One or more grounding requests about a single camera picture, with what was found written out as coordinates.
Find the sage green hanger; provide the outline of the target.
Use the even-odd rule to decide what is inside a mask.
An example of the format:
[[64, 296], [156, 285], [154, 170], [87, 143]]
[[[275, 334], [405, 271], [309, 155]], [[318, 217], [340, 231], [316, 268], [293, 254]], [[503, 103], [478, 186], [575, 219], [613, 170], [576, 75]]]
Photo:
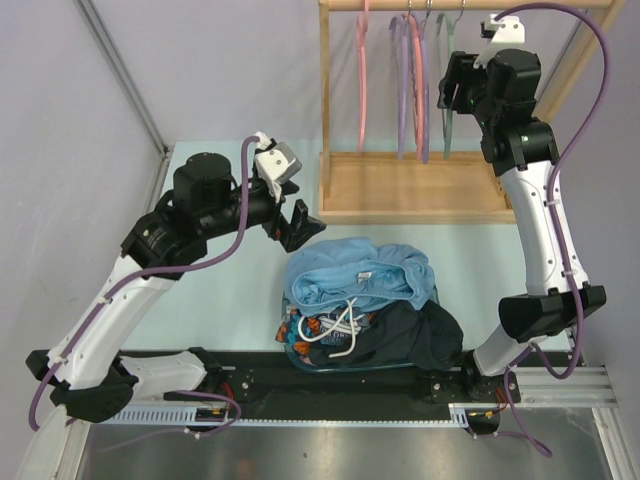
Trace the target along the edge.
[[[457, 20], [452, 19], [446, 13], [440, 13], [436, 18], [436, 46], [438, 65], [441, 68], [441, 77], [446, 73], [449, 58], [455, 50], [455, 30]], [[446, 46], [441, 45], [441, 32], [446, 32]], [[453, 140], [453, 111], [445, 109], [441, 111], [442, 134], [443, 134], [443, 156], [448, 159], [451, 155]]]

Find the light blue shorts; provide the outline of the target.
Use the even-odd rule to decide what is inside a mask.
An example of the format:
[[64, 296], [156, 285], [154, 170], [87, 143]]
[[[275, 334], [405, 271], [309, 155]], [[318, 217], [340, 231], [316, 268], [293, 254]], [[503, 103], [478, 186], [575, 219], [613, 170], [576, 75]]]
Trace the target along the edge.
[[377, 246], [351, 237], [314, 243], [294, 253], [285, 270], [284, 298], [303, 315], [329, 313], [343, 304], [364, 312], [406, 300], [416, 309], [436, 289], [422, 251], [407, 244]]

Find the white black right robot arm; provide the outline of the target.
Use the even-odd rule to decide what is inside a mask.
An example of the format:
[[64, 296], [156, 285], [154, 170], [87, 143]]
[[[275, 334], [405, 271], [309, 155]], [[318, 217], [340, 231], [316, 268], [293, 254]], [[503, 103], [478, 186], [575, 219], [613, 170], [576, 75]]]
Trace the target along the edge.
[[480, 65], [477, 54], [455, 51], [439, 83], [438, 106], [470, 115], [481, 150], [514, 211], [525, 259], [526, 291], [498, 305], [500, 324], [462, 363], [461, 388], [484, 401], [541, 341], [572, 329], [580, 359], [585, 319], [606, 302], [573, 247], [562, 204], [561, 157], [551, 126], [534, 116], [541, 76], [537, 55], [503, 49]]

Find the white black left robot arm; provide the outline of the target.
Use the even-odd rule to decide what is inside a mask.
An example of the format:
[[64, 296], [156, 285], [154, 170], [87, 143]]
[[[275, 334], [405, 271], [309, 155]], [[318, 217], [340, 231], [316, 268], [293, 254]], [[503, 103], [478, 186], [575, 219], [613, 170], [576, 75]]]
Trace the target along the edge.
[[120, 350], [146, 312], [183, 276], [185, 266], [206, 256], [208, 240], [230, 233], [241, 238], [259, 225], [292, 252], [325, 229], [303, 201], [295, 203], [290, 220], [281, 213], [286, 197], [299, 190], [292, 178], [301, 168], [286, 145], [259, 148], [241, 165], [241, 183], [220, 154], [194, 154], [176, 169], [172, 189], [123, 241], [86, 317], [56, 347], [29, 354], [29, 370], [42, 385], [52, 386], [52, 403], [69, 417], [100, 423], [132, 400], [177, 400], [188, 392], [207, 400], [219, 392], [222, 368], [201, 347], [148, 358]]

